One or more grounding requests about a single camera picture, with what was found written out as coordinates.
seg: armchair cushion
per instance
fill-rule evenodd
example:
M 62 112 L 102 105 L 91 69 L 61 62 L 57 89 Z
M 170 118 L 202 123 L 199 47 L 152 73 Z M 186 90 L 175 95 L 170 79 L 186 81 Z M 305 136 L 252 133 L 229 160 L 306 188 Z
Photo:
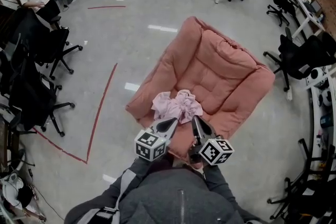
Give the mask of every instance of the armchair cushion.
M 271 89 L 274 74 L 245 48 L 196 17 L 188 18 L 126 110 L 144 127 L 153 122 L 152 101 L 163 91 L 196 95 L 203 118 L 230 138 Z M 179 125 L 170 152 L 188 162 L 191 123 Z

